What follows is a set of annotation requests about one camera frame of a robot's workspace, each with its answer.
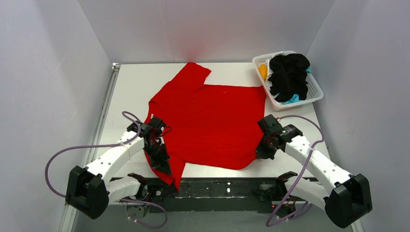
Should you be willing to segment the red t-shirt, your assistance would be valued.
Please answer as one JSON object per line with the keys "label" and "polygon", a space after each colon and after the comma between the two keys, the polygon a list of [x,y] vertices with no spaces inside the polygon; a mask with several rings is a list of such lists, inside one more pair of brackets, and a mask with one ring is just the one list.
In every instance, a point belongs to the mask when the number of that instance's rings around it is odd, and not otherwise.
{"label": "red t-shirt", "polygon": [[241,170],[256,159],[263,136],[263,87],[208,85],[211,70],[187,63],[148,103],[171,128],[164,135],[172,175],[153,170],[166,184],[179,187],[187,163]]}

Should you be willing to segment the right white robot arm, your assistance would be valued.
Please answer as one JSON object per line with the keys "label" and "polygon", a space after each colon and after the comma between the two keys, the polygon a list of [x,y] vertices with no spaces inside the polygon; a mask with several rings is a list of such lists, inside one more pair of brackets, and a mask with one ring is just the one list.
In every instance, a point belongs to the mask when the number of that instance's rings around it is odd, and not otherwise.
{"label": "right white robot arm", "polygon": [[259,120],[258,126],[263,132],[256,148],[258,158],[273,159],[281,150],[302,165],[300,173],[286,172],[276,178],[274,186],[262,191],[265,199],[281,198],[266,222],[268,227],[275,225],[273,218],[290,196],[305,200],[305,208],[319,207],[340,228],[372,211],[369,180],[340,168],[318,151],[316,145],[324,139],[310,143],[297,127],[283,126],[273,115]]}

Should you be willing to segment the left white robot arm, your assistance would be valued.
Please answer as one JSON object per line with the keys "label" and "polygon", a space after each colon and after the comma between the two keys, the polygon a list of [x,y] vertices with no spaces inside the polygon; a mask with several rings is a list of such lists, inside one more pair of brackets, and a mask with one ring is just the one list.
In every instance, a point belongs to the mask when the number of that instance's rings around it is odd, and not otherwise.
{"label": "left white robot arm", "polygon": [[171,174],[169,155],[162,135],[168,127],[163,120],[153,117],[148,123],[132,123],[118,140],[95,161],[85,167],[75,166],[69,174],[65,202],[96,219],[109,204],[130,199],[148,197],[147,181],[138,174],[128,174],[114,179],[116,172],[136,153],[143,151],[149,157],[151,167]]}

